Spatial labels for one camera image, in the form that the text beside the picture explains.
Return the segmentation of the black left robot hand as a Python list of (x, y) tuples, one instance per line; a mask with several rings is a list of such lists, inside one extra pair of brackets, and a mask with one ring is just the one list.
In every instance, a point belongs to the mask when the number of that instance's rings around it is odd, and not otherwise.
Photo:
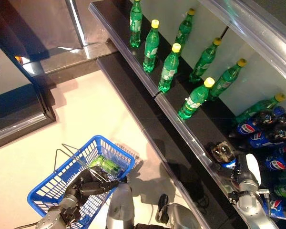
[(118, 180), (108, 182), (99, 180), (99, 177), (107, 178), (107, 173), (100, 167), (94, 166), (92, 170), (97, 173), (97, 176), (91, 173), (89, 169), (85, 169), (68, 185), (63, 198), (75, 197), (75, 202), (81, 207), (86, 203), (89, 196), (103, 194), (119, 185)]

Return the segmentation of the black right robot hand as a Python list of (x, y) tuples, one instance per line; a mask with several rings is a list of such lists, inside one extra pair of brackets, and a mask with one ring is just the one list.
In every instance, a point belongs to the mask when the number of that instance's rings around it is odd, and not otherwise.
[(246, 180), (252, 180), (258, 187), (261, 185), (259, 164), (253, 154), (239, 154), (233, 164), (233, 167), (221, 166), (218, 174), (230, 180), (236, 187)]

